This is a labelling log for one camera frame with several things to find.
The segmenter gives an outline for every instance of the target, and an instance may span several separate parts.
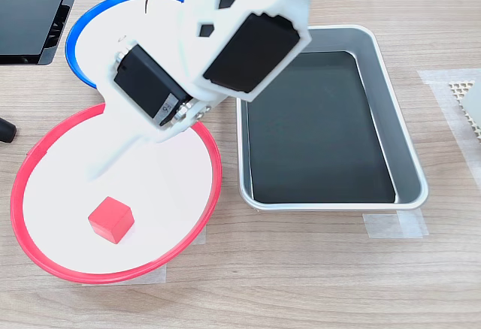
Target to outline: red block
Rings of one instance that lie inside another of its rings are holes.
[[[130,207],[107,196],[89,216],[93,231],[117,244],[134,224]]]

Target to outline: wooden table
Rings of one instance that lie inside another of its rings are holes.
[[[370,240],[359,213],[264,214],[237,193],[234,101],[204,123],[224,178],[207,243],[158,285],[82,287],[33,264],[11,229],[9,197],[30,148],[101,102],[67,66],[65,38],[103,0],[76,0],[49,66],[0,67],[2,328],[465,328],[481,326],[481,194],[418,70],[481,67],[481,0],[314,0],[311,23],[366,26],[379,41],[431,196],[422,240]]]

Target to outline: red rim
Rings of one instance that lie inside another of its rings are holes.
[[[34,263],[48,273],[71,282],[81,282],[86,284],[108,284],[112,282],[121,282],[123,280],[133,279],[137,276],[144,275],[145,273],[161,267],[169,262],[172,258],[179,255],[202,231],[204,226],[209,221],[220,195],[220,187],[222,184],[222,163],[220,160],[219,149],[207,128],[198,122],[193,125],[192,128],[197,135],[201,137],[202,141],[204,141],[207,151],[209,152],[210,160],[212,162],[212,187],[210,189],[209,200],[207,201],[205,211],[198,220],[197,225],[186,235],[186,237],[182,239],[182,241],[180,241],[173,249],[171,249],[169,252],[166,252],[160,258],[151,261],[150,263],[141,265],[140,267],[118,273],[81,273],[75,270],[67,269],[51,261],[35,245],[29,235],[29,232],[27,231],[25,221],[23,220],[23,195],[25,193],[27,182],[35,166],[37,166],[38,162],[47,153],[47,150],[59,139],[59,137],[81,122],[100,115],[104,112],[104,107],[104,104],[100,104],[76,113],[75,115],[58,124],[40,141],[38,141],[38,143],[36,143],[27,154],[25,161],[18,171],[14,182],[14,187],[12,188],[10,217],[15,236],[17,237],[17,241],[22,247],[23,251]]]

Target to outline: black tray bottom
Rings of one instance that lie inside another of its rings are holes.
[[[253,197],[393,203],[395,191],[355,59],[302,53],[248,104]]]

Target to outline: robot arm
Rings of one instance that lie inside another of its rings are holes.
[[[168,22],[145,15],[97,84],[125,138],[97,163],[112,162],[133,137],[162,142],[185,131],[227,97],[254,100],[310,43],[310,2],[185,0]]]

